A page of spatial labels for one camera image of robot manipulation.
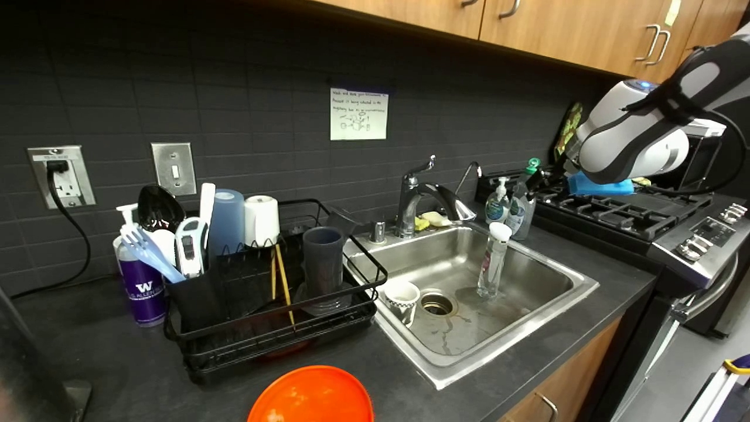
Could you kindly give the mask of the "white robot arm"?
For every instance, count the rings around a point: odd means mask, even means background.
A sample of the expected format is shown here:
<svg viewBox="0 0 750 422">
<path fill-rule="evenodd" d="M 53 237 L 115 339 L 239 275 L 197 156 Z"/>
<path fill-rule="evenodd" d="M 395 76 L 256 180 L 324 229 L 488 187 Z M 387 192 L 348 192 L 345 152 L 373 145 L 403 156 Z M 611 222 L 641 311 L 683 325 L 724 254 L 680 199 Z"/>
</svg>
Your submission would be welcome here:
<svg viewBox="0 0 750 422">
<path fill-rule="evenodd" d="M 718 110 L 747 100 L 750 23 L 701 47 L 658 84 L 615 83 L 575 127 L 566 156 L 595 183 L 668 173 L 687 160 L 693 119 L 729 124 Z"/>
</svg>

